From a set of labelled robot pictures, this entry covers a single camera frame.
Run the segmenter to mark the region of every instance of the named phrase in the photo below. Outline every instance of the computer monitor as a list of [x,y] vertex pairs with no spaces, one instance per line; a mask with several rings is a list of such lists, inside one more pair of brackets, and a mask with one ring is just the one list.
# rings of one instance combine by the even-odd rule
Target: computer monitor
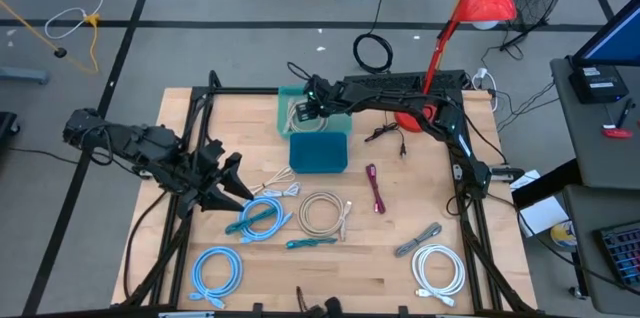
[[579,66],[640,66],[640,0],[631,0],[573,57]]

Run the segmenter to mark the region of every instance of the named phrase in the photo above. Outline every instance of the wooden tabletop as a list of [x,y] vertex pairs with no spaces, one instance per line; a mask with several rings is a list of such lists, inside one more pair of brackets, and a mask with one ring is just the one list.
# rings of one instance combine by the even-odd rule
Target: wooden tabletop
[[[188,88],[165,90],[158,124],[165,124],[177,135],[182,134],[189,96]],[[482,134],[500,147],[495,121],[485,92],[465,92],[465,110]],[[277,96],[218,95],[215,97],[210,135],[223,142],[226,154],[240,152],[240,178],[248,186],[260,184],[288,165],[289,145],[276,131]],[[327,191],[344,201],[353,202],[347,218],[347,239],[335,245],[286,250],[291,239],[306,238],[297,219],[291,219],[275,236],[264,242],[241,244],[238,235],[227,236],[224,228],[234,222],[237,213],[209,211],[194,213],[179,308],[213,310],[206,301],[190,301],[194,291],[191,269],[197,257],[212,246],[228,246],[242,257],[244,277],[238,290],[222,300],[227,310],[251,310],[261,302],[266,311],[298,311],[295,288],[300,286],[307,305],[323,305],[337,296],[345,312],[394,313],[406,305],[411,313],[473,313],[469,284],[453,298],[449,308],[434,298],[418,298],[418,288],[411,273],[411,257],[393,255],[395,248],[420,234],[433,222],[443,226],[440,235],[429,243],[439,243],[455,250],[464,261],[464,249],[458,220],[448,216],[445,203],[453,195],[448,152],[443,143],[427,134],[405,133],[407,156],[400,159],[400,134],[390,132],[364,143],[374,128],[385,121],[384,113],[365,111],[353,115],[353,132],[349,138],[349,166],[342,174],[298,175],[302,184],[298,197],[280,198],[286,212],[298,213],[298,205],[307,195]],[[471,131],[471,144],[478,159],[499,164],[499,155]],[[387,212],[373,212],[373,195],[364,168],[374,163],[378,169],[378,185]],[[270,188],[284,190],[288,184]],[[492,183],[490,193],[511,199],[508,185]],[[142,182],[132,225],[161,191],[155,182]],[[144,278],[158,257],[160,238],[167,212],[168,199],[155,208],[140,225],[131,258],[130,289]],[[506,204],[491,199],[484,201],[494,261],[522,299],[536,307],[533,286],[522,245],[516,214]],[[329,226],[336,220],[335,208],[324,202],[314,204],[312,223]],[[256,224],[271,226],[272,220]],[[479,267],[485,307],[490,307],[485,274]],[[173,273],[169,264],[165,275]],[[434,286],[447,285],[453,276],[452,263],[445,257],[430,256],[427,277]],[[229,277],[229,264],[221,256],[212,257],[204,266],[207,286],[224,284]],[[170,278],[165,279],[161,302],[168,301]],[[113,302],[124,300],[122,266],[113,294]]]

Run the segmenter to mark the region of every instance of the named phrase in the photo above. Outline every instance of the teal box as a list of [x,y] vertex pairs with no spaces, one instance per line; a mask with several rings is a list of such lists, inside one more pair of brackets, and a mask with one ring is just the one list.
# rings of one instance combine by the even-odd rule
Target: teal box
[[[323,124],[321,118],[298,122],[295,117],[295,105],[306,102],[307,98],[303,94],[304,86],[282,86],[278,88],[278,133],[282,138],[288,139],[292,133],[309,132],[341,132],[349,136],[352,130],[351,117],[346,114],[336,114],[326,119]],[[294,119],[297,130],[292,128],[290,119]]]

